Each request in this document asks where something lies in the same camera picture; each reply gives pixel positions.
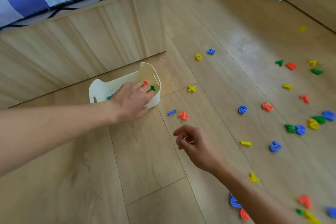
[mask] hand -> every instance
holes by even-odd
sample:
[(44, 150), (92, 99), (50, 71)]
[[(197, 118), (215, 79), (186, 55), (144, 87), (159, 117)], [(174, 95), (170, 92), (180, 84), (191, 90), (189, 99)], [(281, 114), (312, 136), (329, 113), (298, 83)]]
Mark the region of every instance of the hand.
[(183, 125), (173, 132), (179, 150), (184, 150), (196, 167), (212, 172), (224, 159), (200, 128)]
[(143, 82), (123, 84), (108, 102), (114, 106), (115, 120), (111, 123), (134, 120), (148, 112), (146, 104), (153, 98), (155, 91)]

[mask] forearm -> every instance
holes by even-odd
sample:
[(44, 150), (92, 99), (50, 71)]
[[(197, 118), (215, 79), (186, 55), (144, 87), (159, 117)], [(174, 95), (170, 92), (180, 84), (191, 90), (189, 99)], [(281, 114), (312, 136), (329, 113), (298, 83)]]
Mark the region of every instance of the forearm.
[(249, 216), (258, 224), (305, 224), (305, 220), (276, 198), (256, 186), (227, 163), (212, 174), (233, 194)]
[(108, 123), (102, 103), (0, 112), (0, 176)]

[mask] yellow plus sign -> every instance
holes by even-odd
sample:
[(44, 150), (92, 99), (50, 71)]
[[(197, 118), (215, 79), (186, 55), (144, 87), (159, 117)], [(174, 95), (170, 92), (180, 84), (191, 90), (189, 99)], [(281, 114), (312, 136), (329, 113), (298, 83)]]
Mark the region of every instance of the yellow plus sign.
[(255, 173), (250, 173), (250, 177), (248, 178), (254, 183), (260, 182), (260, 179), (255, 177)]
[(189, 92), (190, 92), (190, 91), (195, 92), (195, 91), (196, 91), (196, 86), (191, 86), (191, 85), (189, 85), (189, 89), (188, 89), (188, 91), (189, 91)]

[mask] green toy piece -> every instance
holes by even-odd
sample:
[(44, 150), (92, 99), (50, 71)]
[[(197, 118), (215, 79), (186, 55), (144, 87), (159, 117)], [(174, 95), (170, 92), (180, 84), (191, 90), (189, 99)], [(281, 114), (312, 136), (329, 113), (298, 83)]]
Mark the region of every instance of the green toy piece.
[(296, 212), (297, 212), (297, 214), (298, 214), (298, 215), (301, 215), (301, 216), (303, 216), (303, 212), (302, 212), (302, 210), (300, 210), (300, 209), (296, 208)]
[(275, 64), (279, 64), (279, 66), (282, 66), (283, 62), (284, 62), (283, 60), (278, 60), (275, 62)]
[(287, 132), (289, 133), (295, 133), (294, 126), (291, 124), (286, 124), (285, 127), (287, 128)]
[(323, 71), (322, 71), (322, 70), (317, 70), (316, 68), (313, 68), (313, 69), (311, 70), (311, 72), (314, 73), (314, 74), (317, 74), (317, 75), (323, 74)]
[(321, 123), (321, 124), (323, 124), (323, 123), (326, 122), (326, 119), (325, 119), (325, 117), (323, 117), (323, 116), (314, 116), (313, 119), (314, 119), (314, 120), (317, 120), (317, 122), (318, 122), (318, 123)]

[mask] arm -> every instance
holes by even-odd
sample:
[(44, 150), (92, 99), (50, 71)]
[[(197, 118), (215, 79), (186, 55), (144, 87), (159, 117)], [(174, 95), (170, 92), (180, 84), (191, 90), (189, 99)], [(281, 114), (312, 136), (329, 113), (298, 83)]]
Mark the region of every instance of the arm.
[(105, 102), (1, 111), (0, 176), (92, 129), (144, 115), (154, 94), (128, 83)]
[(244, 177), (219, 155), (204, 132), (184, 125), (173, 133), (179, 150), (183, 149), (200, 169), (210, 172), (234, 195), (255, 223), (305, 224), (304, 218)]

